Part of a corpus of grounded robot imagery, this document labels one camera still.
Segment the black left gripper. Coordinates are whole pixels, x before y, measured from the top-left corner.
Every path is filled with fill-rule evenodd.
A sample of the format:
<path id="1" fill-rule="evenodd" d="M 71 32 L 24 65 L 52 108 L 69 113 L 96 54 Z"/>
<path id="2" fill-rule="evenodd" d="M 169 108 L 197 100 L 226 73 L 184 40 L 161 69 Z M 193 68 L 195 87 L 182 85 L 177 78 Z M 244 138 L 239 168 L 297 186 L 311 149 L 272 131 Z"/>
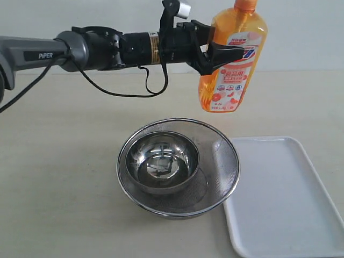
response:
<path id="1" fill-rule="evenodd" d="M 210 75 L 220 67 L 242 59 L 245 49 L 238 46 L 225 46 L 210 42 L 214 27 L 197 20 L 167 25 L 159 30 L 159 57 L 163 67 L 168 63 L 186 63 L 200 75 Z"/>

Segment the grey left Piper robot arm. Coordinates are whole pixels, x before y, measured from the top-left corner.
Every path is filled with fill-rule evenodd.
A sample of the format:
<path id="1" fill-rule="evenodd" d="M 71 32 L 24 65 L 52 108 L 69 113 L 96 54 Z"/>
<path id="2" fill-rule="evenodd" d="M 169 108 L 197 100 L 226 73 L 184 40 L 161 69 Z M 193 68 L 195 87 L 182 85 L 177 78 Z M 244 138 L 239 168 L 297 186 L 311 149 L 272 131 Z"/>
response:
<path id="1" fill-rule="evenodd" d="M 211 41 L 212 26 L 196 20 L 161 25 L 157 32 L 123 33 L 109 27 L 73 27 L 54 39 L 1 37 L 1 93 L 21 70 L 57 65 L 68 72 L 112 71 L 186 63 L 201 75 L 240 60 L 244 49 Z"/>

